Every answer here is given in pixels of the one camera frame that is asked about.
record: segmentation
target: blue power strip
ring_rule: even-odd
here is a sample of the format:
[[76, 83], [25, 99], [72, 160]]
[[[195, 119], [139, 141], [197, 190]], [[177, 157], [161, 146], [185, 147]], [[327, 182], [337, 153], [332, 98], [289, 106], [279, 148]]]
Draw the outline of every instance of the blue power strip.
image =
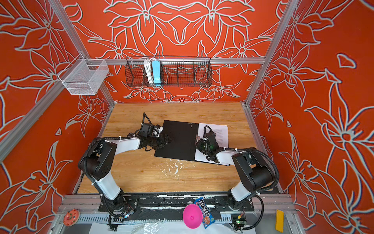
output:
[[153, 82], [161, 86], [160, 61], [152, 61]]

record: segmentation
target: white cable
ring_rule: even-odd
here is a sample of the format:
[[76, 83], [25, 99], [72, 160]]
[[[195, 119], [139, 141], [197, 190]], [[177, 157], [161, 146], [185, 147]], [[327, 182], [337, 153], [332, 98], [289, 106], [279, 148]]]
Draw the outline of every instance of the white cable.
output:
[[147, 78], [148, 78], [148, 83], [150, 84], [153, 84], [153, 77], [152, 77], [152, 74], [151, 74], [151, 60], [157, 60], [155, 58], [145, 58], [144, 59], [144, 69], [145, 69], [145, 72], [147, 74]]

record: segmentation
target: yellow block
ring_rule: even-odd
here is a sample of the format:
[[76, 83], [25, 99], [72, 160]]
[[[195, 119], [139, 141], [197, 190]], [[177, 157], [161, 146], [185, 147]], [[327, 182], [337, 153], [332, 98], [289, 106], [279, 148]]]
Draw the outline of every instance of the yellow block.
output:
[[277, 210], [275, 213], [275, 230], [283, 233], [284, 212]]

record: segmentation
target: white paper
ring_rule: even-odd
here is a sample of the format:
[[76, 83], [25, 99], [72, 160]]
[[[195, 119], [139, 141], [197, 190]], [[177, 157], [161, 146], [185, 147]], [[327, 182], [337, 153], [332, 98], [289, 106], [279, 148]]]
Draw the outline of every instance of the white paper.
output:
[[[229, 147], [229, 131], [228, 131], [227, 125], [199, 123], [199, 130], [197, 132], [197, 135], [200, 138], [203, 138], [204, 127], [206, 125], [208, 125], [213, 130], [213, 132], [215, 132], [215, 140], [217, 141], [219, 147], [227, 147], [228, 148]], [[206, 159], [206, 156], [202, 152], [198, 151], [197, 149], [196, 149], [196, 153], [195, 153], [195, 160], [200, 161], [200, 162], [209, 162], [209, 163], [221, 164], [221, 165], [226, 165], [226, 166], [229, 165], [227, 163], [216, 163], [214, 161], [209, 161], [209, 160]]]

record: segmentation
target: black wire basket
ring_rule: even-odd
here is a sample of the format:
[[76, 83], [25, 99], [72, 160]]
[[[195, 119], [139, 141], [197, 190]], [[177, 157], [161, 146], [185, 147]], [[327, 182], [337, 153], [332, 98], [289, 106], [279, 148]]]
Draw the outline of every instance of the black wire basket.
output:
[[[161, 83], [149, 83], [144, 59], [160, 61]], [[181, 56], [126, 57], [126, 84], [130, 87], [209, 87], [212, 85], [210, 58]]]

